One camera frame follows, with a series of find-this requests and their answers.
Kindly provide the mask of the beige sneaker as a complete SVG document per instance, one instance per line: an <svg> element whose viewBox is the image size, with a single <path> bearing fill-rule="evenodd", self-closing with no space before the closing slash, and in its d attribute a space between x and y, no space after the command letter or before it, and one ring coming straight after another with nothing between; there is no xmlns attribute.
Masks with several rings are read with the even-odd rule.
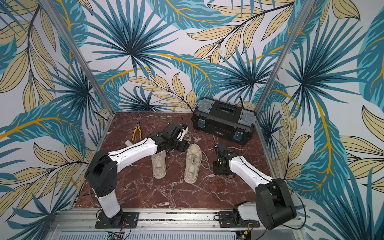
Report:
<svg viewBox="0 0 384 240"><path fill-rule="evenodd" d="M188 184L194 184L197 181L200 163L202 161L202 150L197 144L189 146L186 155L186 168L184 180Z"/></svg>
<svg viewBox="0 0 384 240"><path fill-rule="evenodd" d="M167 174L166 155L166 151L161 151L151 156L153 176L156 179L162 179Z"/></svg>

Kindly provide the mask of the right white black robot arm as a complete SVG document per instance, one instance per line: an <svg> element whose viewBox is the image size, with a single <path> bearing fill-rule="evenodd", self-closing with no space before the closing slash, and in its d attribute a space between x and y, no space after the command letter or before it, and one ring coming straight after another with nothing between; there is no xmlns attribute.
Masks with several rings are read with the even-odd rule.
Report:
<svg viewBox="0 0 384 240"><path fill-rule="evenodd" d="M219 176L238 176L256 194L256 201L236 205L233 211L220 212L223 228L251 227L253 223L262 224L272 230L297 217L286 182L273 179L252 166L244 156L231 152L225 144L215 146L218 160L214 162L214 174Z"/></svg>

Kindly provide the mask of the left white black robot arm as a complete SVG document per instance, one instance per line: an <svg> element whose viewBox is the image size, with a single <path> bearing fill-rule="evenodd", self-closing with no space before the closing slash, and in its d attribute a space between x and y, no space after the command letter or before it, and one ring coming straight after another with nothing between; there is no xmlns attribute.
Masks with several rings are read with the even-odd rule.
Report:
<svg viewBox="0 0 384 240"><path fill-rule="evenodd" d="M162 151L185 152L189 147L188 141L184 140L188 130L186 124L170 123L161 133L155 133L129 147L112 152L96 152L85 173L85 179L101 206L101 216L106 217L112 225L123 221L123 210L115 192L118 173L133 163Z"/></svg>

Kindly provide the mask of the small beige cylinder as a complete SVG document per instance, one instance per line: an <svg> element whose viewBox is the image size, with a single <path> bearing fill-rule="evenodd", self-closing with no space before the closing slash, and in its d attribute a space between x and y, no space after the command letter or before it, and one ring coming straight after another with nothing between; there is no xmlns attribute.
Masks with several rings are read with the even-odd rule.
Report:
<svg viewBox="0 0 384 240"><path fill-rule="evenodd" d="M127 141L125 141L125 145L127 146L127 147L130 147L130 146L132 146L132 145L134 145L130 140L127 140Z"/></svg>

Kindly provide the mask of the black grey toolbox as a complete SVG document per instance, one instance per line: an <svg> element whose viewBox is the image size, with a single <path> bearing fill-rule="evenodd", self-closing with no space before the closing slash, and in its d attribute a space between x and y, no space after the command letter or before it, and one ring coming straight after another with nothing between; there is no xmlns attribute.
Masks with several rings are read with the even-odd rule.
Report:
<svg viewBox="0 0 384 240"><path fill-rule="evenodd" d="M253 111L203 98L193 112L194 129L244 146L253 138L257 116Z"/></svg>

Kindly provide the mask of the yellow handled pliers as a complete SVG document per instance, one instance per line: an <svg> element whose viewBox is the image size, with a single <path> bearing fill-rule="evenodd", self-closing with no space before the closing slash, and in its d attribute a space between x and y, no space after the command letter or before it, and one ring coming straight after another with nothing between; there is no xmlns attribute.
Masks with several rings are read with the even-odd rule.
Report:
<svg viewBox="0 0 384 240"><path fill-rule="evenodd" d="M134 132L132 134L132 141L134 142L136 139L136 136L139 136L140 141L143 139L142 137L142 129L141 129L141 124L139 121L137 121Z"/></svg>

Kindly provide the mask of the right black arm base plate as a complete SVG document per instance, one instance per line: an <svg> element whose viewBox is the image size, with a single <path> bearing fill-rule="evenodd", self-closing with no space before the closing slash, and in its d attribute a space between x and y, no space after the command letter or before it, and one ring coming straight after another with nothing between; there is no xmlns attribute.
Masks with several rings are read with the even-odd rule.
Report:
<svg viewBox="0 0 384 240"><path fill-rule="evenodd" d="M240 214L234 211L221 211L214 217L215 221L219 221L221 228L259 228L260 222L254 220L243 220Z"/></svg>

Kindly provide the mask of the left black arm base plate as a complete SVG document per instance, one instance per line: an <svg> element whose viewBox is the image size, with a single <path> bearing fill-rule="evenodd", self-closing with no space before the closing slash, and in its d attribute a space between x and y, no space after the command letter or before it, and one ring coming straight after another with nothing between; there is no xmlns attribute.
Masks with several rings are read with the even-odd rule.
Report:
<svg viewBox="0 0 384 240"><path fill-rule="evenodd" d="M139 212L120 211L114 217L108 218L103 211L97 216L96 229L122 229L125 227L135 229L139 220Z"/></svg>

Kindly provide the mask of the right aluminium corner post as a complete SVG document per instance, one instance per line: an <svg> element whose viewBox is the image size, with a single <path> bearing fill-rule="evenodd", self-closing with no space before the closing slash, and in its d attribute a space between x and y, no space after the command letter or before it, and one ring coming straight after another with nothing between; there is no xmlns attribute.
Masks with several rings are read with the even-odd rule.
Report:
<svg viewBox="0 0 384 240"><path fill-rule="evenodd" d="M255 112L256 112L257 116L261 113L262 108L263 108L263 104L264 104L265 100L268 98L268 93L274 84L274 80L276 80L278 73L279 73L279 70L281 69L285 58L287 57L290 50L292 49L292 46L293 46L297 36L299 35L301 27L305 23L305 20L306 20L307 16L309 15L310 10L311 10L314 2L315 1L304 1L303 2L303 7L301 8L301 11L299 12L296 20L293 23L292 31L290 32L290 34L287 35L286 42L282 47L282 50L279 54L279 57L277 58L276 64L274 65L274 68L273 68L273 70L272 70L272 72L271 72L271 74L270 74L270 76L269 76L269 78L265 84L264 90L263 90L263 92L262 92L262 94L258 100L256 107L255 107Z"/></svg>

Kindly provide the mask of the aluminium corner post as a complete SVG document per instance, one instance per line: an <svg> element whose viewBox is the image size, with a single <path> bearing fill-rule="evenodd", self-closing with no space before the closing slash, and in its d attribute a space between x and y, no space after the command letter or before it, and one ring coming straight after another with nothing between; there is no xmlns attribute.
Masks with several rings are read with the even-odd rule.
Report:
<svg viewBox="0 0 384 240"><path fill-rule="evenodd" d="M261 113L262 108L263 108L263 104L264 104L265 100L268 98L268 93L274 84L274 80L276 80L278 73L279 73L279 70L281 69L285 58L287 57L290 50L292 49L292 46L293 46L297 36L299 35L301 27L305 23L305 20L306 20L307 16L309 15L310 10L311 10L314 2L315 1L304 1L303 2L303 7L301 8L301 11L299 12L296 20L293 23L292 31L290 32L290 34L287 35L286 42L282 47L282 50L279 54L279 57L277 58L276 64L274 65L274 68L273 68L273 70L272 70L272 72L271 72L271 74L270 74L270 76L269 76L269 78L265 84L264 90L263 90L263 92L262 92L262 94L258 100L256 107L255 107L255 112L256 112L257 116Z"/></svg>
<svg viewBox="0 0 384 240"><path fill-rule="evenodd" d="M89 67L89 64L87 63L85 57L82 55L80 48L78 47L71 32L66 27L65 21L59 16L59 12L54 6L54 2L48 1L48 0L42 0L42 1L39 1L39 3L47 11L48 17L57 28L58 33L63 37L69 50L72 52L74 58L77 60L78 65L82 68L82 70L84 71L84 74L86 75L89 82L93 86L94 91L100 97L100 100L103 106L109 112L110 115L114 116L115 115L114 109L112 108L109 100L106 98L105 94L103 93L98 81L96 80L96 77L94 76L91 68Z"/></svg>

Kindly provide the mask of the aluminium front rail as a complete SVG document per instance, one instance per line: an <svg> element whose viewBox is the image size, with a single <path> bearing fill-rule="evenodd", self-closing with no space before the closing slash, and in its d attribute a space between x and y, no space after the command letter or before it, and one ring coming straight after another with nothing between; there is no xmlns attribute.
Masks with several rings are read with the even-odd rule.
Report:
<svg viewBox="0 0 384 240"><path fill-rule="evenodd" d="M135 226L97 229L96 209L75 209L57 215L47 240L307 240L300 219L293 219L272 231L262 224L226 228L217 209L127 209L138 218Z"/></svg>

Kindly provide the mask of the left aluminium corner post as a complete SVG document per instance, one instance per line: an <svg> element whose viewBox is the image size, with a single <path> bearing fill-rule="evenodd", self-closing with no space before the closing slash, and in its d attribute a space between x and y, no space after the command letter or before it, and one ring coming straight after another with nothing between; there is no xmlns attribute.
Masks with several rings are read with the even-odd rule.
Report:
<svg viewBox="0 0 384 240"><path fill-rule="evenodd" d="M82 70L84 71L84 74L86 75L89 82L93 86L94 91L100 97L100 100L103 106L109 112L110 115L114 116L115 115L114 109L112 108L109 100L106 98L105 94L103 93L98 81L96 80L96 77L94 76L91 68L89 67L89 64L87 63L85 57L82 55L80 48L78 47L71 32L66 27L65 21L59 16L59 12L54 6L54 2L48 1L48 0L42 0L42 1L39 1L39 3L47 11L48 17L57 28L58 33L63 37L69 50L72 52L74 58L77 60L78 65L82 68Z"/></svg>

